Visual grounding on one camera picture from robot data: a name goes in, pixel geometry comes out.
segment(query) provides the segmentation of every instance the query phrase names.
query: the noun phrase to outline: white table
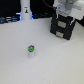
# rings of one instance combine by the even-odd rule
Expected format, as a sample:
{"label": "white table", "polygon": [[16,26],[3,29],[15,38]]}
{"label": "white table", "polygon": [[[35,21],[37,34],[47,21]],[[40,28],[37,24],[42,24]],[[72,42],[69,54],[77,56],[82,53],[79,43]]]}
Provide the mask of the white table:
{"label": "white table", "polygon": [[84,84],[84,28],[76,23],[68,41],[50,25],[51,19],[0,24],[0,84]]}

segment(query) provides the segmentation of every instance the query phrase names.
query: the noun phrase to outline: metal bracket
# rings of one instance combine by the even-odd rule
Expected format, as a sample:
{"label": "metal bracket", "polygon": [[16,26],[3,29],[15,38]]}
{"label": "metal bracket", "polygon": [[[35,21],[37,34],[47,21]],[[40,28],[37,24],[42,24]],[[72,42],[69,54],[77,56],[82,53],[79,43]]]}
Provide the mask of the metal bracket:
{"label": "metal bracket", "polygon": [[60,33],[60,32],[58,32],[58,31],[56,31],[56,35],[57,35],[58,37],[61,37],[61,38],[63,38],[63,36],[64,36],[63,33]]}
{"label": "metal bracket", "polygon": [[57,9],[56,9],[56,13],[59,14],[59,15],[62,15],[64,17],[67,17],[71,13],[71,9],[67,10],[65,8],[65,5],[59,4]]}

